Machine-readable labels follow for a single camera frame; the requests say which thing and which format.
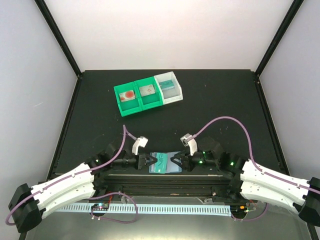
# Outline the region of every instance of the white wall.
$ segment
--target white wall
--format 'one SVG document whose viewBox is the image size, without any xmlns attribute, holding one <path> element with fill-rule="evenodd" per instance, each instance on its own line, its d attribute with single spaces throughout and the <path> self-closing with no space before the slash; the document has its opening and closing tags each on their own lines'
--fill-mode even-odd
<svg viewBox="0 0 320 240">
<path fill-rule="evenodd" d="M 261 75 L 289 170 L 305 179 L 320 178 L 319 12 L 304 1 Z"/>
<path fill-rule="evenodd" d="M 76 76 L 33 0 L 1 1 L 0 18 L 0 239 L 14 240 L 9 201 L 45 180 Z"/>
<path fill-rule="evenodd" d="M 293 0 L 46 0 L 84 70 L 256 70 Z"/>
</svg>

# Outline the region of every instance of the black tabletop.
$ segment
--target black tabletop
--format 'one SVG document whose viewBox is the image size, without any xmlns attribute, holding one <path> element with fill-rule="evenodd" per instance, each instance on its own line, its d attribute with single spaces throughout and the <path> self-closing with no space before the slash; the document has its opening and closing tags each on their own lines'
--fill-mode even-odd
<svg viewBox="0 0 320 240">
<path fill-rule="evenodd" d="M 259 96 L 250 70 L 173 70 L 183 100 L 121 117 L 114 86 L 171 70 L 86 70 L 55 169 L 63 174 L 121 137 L 122 125 L 149 139 L 148 152 L 184 149 L 180 137 L 195 134 L 220 116 L 240 120 L 247 128 L 255 160 L 279 171 Z M 249 157 L 246 136 L 231 120 L 213 123 L 197 139 L 211 136 L 228 152 Z"/>
</svg>

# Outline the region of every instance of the robotic arm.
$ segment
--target robotic arm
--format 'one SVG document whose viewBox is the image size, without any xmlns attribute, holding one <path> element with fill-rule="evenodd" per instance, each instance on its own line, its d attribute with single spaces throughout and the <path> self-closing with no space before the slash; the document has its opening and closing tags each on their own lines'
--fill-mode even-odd
<svg viewBox="0 0 320 240">
<path fill-rule="evenodd" d="M 220 119 L 234 120 L 245 131 L 250 159 L 223 150 L 212 138 L 204 138 L 199 143 L 197 137 L 211 123 Z M 125 145 L 126 133 L 135 140 L 132 148 Z M 199 163 L 201 166 L 215 168 L 226 179 L 227 189 L 215 192 L 215 197 L 232 201 L 263 201 L 283 207 L 299 215 L 307 223 L 320 227 L 320 179 L 310 181 L 294 178 L 265 168 L 255 163 L 252 155 L 249 134 L 238 120 L 232 117 L 218 117 L 210 121 L 197 134 L 186 134 L 181 139 L 186 149 L 177 153 L 170 160 L 185 171 L 192 171 Z M 149 167 L 157 162 L 149 154 L 138 154 L 139 147 L 148 142 L 145 137 L 135 138 L 123 126 L 123 139 L 120 148 L 117 142 L 91 157 L 75 169 L 44 183 L 28 187 L 19 186 L 9 204 L 10 214 L 7 225 L 15 225 L 19 233 L 36 227 L 42 219 L 55 210 L 68 204 L 96 197 L 106 184 L 99 178 L 100 171 L 106 171 L 116 165 L 132 166 L 136 170 Z M 14 223 L 9 222 L 12 216 Z"/>
</svg>

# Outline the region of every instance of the card with red circle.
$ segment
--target card with red circle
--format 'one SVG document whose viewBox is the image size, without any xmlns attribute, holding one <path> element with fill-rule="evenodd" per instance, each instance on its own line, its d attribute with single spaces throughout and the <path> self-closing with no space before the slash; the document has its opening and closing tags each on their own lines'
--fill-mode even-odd
<svg viewBox="0 0 320 240">
<path fill-rule="evenodd" d="M 122 92 L 119 94 L 119 97 L 121 102 L 126 102 L 126 101 L 136 99 L 136 95 L 133 90 Z"/>
</svg>

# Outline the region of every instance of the gray wall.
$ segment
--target gray wall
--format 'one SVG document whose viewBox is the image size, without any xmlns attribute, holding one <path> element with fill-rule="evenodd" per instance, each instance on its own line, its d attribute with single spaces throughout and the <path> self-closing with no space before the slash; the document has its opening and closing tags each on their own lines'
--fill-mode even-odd
<svg viewBox="0 0 320 240">
<path fill-rule="evenodd" d="M 260 78 L 290 173 L 305 179 L 320 178 L 319 13 L 304 1 Z"/>
<path fill-rule="evenodd" d="M 17 186 L 46 178 L 76 76 L 33 0 L 0 8 L 0 239 Z"/>
</svg>

